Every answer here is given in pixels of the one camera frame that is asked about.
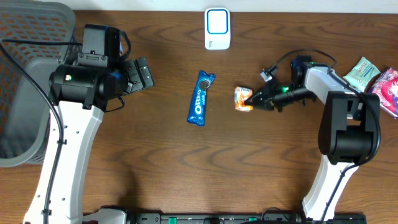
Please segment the purple Carefree pad pack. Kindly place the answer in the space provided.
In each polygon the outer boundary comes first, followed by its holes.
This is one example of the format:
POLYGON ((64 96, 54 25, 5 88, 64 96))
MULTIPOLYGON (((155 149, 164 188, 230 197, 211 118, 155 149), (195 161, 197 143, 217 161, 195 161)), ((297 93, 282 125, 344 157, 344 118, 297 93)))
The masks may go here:
POLYGON ((379 97, 380 107, 397 119, 397 70, 389 68, 381 73, 369 92, 375 93, 379 97))

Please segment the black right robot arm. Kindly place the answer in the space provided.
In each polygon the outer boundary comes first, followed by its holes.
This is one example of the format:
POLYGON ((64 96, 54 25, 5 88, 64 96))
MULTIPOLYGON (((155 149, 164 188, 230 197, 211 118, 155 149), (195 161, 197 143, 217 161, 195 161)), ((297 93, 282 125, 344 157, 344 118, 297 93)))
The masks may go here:
POLYGON ((261 73, 265 86, 245 100, 245 105, 282 111, 296 101, 320 100, 324 105, 318 148, 321 163, 310 191, 302 200, 302 220, 330 223, 349 178, 370 162, 381 143, 380 99, 340 78, 332 66, 298 55, 290 63, 291 83, 280 85, 277 65, 261 73))

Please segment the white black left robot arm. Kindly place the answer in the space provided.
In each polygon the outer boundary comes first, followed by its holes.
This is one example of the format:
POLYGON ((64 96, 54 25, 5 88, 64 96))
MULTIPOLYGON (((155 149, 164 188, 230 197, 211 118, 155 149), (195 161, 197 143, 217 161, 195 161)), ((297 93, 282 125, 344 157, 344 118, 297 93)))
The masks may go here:
POLYGON ((50 76, 55 111, 34 199, 24 223, 132 223, 117 206, 83 214, 83 189, 96 132, 109 100, 154 86, 144 57, 116 68, 60 65, 50 76))

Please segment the blue Oreo cookie pack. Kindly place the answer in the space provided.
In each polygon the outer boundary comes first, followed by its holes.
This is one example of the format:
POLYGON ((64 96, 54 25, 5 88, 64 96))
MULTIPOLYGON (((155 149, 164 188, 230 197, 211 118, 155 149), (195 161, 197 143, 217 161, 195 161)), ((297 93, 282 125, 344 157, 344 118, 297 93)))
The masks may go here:
POLYGON ((213 84, 216 75, 214 73, 207 74, 200 70, 198 80, 193 91, 190 109, 188 112, 187 122, 197 126, 205 125, 206 115, 206 91, 213 84))

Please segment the green wet wipes pack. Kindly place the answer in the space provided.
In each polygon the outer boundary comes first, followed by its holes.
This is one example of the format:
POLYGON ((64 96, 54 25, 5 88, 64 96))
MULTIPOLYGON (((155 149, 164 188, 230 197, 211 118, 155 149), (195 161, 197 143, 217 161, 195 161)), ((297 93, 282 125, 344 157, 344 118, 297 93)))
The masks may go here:
POLYGON ((380 74, 379 69, 365 57, 362 57, 357 65, 343 78, 353 87, 365 92, 370 81, 380 74))

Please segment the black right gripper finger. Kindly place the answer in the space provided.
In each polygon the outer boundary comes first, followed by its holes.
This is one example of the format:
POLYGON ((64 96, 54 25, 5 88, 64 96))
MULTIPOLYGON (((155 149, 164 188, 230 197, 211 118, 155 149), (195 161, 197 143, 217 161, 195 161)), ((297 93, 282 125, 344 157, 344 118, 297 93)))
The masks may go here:
POLYGON ((264 105, 272 101, 274 88, 266 85, 244 101, 245 105, 264 105))
POLYGON ((274 111, 275 107, 271 102, 266 102, 260 105, 254 105, 254 109, 265 110, 265 111, 274 111))

